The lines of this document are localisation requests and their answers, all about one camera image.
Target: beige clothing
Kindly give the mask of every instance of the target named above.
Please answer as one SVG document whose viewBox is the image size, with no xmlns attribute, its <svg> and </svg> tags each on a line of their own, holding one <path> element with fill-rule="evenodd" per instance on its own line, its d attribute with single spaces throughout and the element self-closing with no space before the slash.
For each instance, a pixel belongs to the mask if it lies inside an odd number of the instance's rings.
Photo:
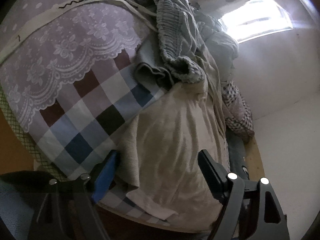
<svg viewBox="0 0 320 240">
<path fill-rule="evenodd" d="M 197 61 L 209 72 L 216 67 Z M 213 77 L 209 86 L 207 79 L 175 84 L 133 119 L 118 145 L 117 175 L 132 189 L 127 197 L 173 226 L 199 231 L 210 230 L 221 205 L 199 169 L 198 152 L 207 149 L 229 170 L 221 94 L 215 90 L 220 83 Z"/>
</svg>

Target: wooden board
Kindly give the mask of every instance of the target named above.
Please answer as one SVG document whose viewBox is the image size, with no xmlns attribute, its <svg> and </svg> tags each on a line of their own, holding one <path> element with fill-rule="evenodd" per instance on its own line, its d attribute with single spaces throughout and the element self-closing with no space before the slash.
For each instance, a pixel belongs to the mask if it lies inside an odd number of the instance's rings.
<svg viewBox="0 0 320 240">
<path fill-rule="evenodd" d="M 31 154 L 18 141 L 0 110 L 0 174 L 32 170 Z"/>
<path fill-rule="evenodd" d="M 247 162 L 250 180 L 258 181 L 264 177 L 265 174 L 256 139 L 252 138 L 248 143 L 244 144 L 244 148 L 247 154 L 245 160 Z"/>
</svg>

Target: bright window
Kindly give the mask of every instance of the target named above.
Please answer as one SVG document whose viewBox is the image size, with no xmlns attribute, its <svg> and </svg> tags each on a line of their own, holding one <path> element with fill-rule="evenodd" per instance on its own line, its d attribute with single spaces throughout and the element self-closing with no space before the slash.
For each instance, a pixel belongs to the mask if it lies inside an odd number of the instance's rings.
<svg viewBox="0 0 320 240">
<path fill-rule="evenodd" d="M 289 14 L 274 0 L 250 0 L 220 21 L 238 42 L 293 29 Z"/>
</svg>

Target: green mesh fabric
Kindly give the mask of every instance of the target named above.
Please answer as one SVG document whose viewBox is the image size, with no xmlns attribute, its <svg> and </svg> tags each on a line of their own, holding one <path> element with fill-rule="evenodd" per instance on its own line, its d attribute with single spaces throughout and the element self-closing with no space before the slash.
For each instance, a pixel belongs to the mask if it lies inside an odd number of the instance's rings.
<svg viewBox="0 0 320 240">
<path fill-rule="evenodd" d="M 29 151 L 32 157 L 40 163 L 50 174 L 52 174 L 55 178 L 60 181 L 67 180 L 66 177 L 59 171 L 55 166 L 47 162 L 38 149 L 34 141 L 31 139 L 30 135 L 25 133 L 23 129 L 20 127 L 16 117 L 14 116 L 9 103 L 4 95 L 3 89 L 0 85 L 0 109 L 4 114 L 4 118 L 7 120 L 8 124 L 10 125 L 12 131 L 14 132 L 15 136 L 18 140 L 22 143 L 22 145 Z"/>
</svg>

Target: fabric strap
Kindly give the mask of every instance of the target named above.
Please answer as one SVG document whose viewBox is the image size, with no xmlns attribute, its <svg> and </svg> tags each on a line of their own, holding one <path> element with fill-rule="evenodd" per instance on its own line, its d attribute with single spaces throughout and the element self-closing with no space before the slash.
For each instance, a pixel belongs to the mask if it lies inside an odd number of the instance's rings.
<svg viewBox="0 0 320 240">
<path fill-rule="evenodd" d="M 61 16 L 65 12 L 83 4 L 93 3 L 93 2 L 108 2 L 114 5 L 125 6 L 133 14 L 138 16 L 151 30 L 158 32 L 157 28 L 154 27 L 140 12 L 138 12 L 132 5 L 130 5 L 125 0 L 70 0 L 59 5 L 52 6 L 51 9 L 46 10 L 45 12 L 33 17 L 31 20 L 25 23 L 25 25 L 17 31 L 17 33 L 8 41 L 7 45 L 0 52 L 0 67 L 1 64 L 6 60 L 6 58 L 14 52 L 14 50 L 20 46 L 20 44 L 25 41 L 33 32 L 41 28 L 42 26 L 53 21 L 57 17 Z M 155 16 L 156 14 L 150 12 L 148 9 L 140 6 L 137 7 L 143 10 L 143 12 Z"/>
</svg>

